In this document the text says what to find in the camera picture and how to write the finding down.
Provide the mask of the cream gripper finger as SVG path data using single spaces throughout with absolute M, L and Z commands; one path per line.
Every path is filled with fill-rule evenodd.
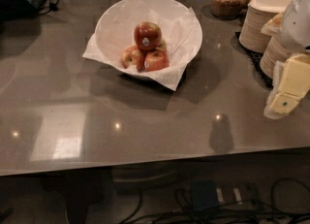
M 310 55 L 294 53 L 285 62 L 277 61 L 273 79 L 273 90 L 278 97 L 300 101 L 310 90 Z
M 270 119 L 280 119 L 288 116 L 299 104 L 294 95 L 271 91 L 263 110 L 263 115 Z

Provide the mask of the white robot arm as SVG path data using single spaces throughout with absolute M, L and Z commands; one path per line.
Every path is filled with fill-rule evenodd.
M 277 35 L 292 55 L 275 63 L 273 89 L 263 111 L 270 119 L 289 115 L 310 90 L 310 0 L 293 0 L 288 5 Z

